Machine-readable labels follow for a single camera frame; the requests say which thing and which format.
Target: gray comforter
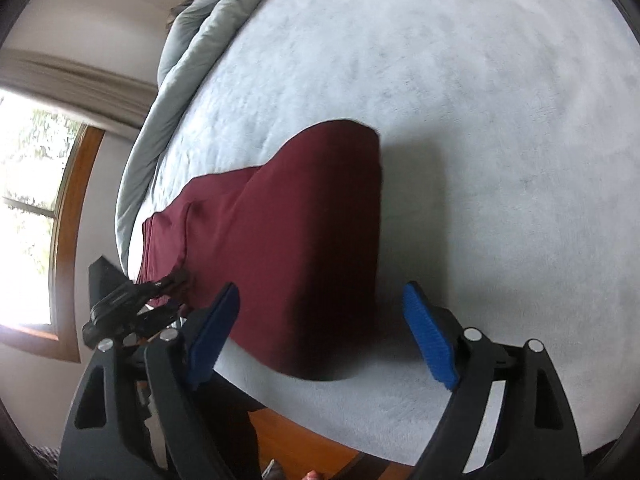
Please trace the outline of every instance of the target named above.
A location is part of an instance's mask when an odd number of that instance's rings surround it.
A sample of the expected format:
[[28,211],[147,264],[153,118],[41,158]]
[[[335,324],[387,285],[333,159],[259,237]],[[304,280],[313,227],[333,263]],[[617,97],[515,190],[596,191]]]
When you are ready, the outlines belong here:
[[194,0],[175,20],[158,67],[158,98],[124,170],[116,206],[116,243],[127,270],[133,224],[156,165],[191,98],[261,0]]

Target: window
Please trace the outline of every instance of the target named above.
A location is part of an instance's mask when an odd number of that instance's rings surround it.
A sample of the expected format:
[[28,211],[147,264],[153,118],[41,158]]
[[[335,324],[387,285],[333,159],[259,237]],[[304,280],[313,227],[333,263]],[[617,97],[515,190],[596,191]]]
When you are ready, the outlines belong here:
[[103,131],[0,92],[0,341],[78,361],[74,267]]

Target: maroon pants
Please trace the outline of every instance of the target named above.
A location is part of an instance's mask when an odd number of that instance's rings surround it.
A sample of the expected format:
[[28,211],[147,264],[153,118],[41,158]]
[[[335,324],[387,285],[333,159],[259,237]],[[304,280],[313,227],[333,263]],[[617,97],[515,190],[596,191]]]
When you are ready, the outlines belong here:
[[234,282],[232,339],[277,371],[324,378],[374,327],[381,187],[373,130],[316,124],[261,167],[191,180],[146,220],[138,280],[185,267],[193,308]]

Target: metal screw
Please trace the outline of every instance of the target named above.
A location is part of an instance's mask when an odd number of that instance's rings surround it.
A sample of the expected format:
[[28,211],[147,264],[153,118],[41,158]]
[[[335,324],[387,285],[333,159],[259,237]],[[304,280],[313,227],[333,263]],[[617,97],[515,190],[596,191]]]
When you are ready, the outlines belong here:
[[103,339],[98,343],[98,350],[100,352],[106,352],[113,348],[113,339]]
[[542,341],[538,341],[537,339],[529,339],[527,346],[532,352],[535,352],[536,354],[542,352],[545,349]]
[[165,328],[160,333],[160,339],[162,339],[162,341],[173,341],[177,337],[178,331],[175,328]]
[[482,339],[482,332],[477,328],[465,328],[465,338],[469,341],[480,341]]

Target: wooden floor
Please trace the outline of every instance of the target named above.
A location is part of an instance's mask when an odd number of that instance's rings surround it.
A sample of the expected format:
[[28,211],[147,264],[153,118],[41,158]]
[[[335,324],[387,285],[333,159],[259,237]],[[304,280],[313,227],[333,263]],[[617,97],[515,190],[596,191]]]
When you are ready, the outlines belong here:
[[[264,469],[275,459],[284,468],[287,480],[302,480],[315,470],[331,478],[346,466],[358,452],[294,424],[272,410],[250,414],[258,434],[260,466]],[[405,480],[411,466],[391,463],[381,480]]]

